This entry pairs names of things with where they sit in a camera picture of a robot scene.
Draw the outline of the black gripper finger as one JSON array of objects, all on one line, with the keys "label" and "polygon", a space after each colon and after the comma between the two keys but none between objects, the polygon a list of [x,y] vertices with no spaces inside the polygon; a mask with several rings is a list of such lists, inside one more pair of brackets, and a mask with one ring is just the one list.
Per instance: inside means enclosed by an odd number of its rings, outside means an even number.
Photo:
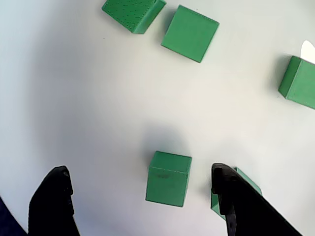
[{"label": "black gripper finger", "polygon": [[28,235],[78,236],[68,168],[54,167],[43,179],[29,204]]},{"label": "black gripper finger", "polygon": [[214,163],[212,193],[218,196],[229,236],[299,236],[300,233],[234,168]]}]

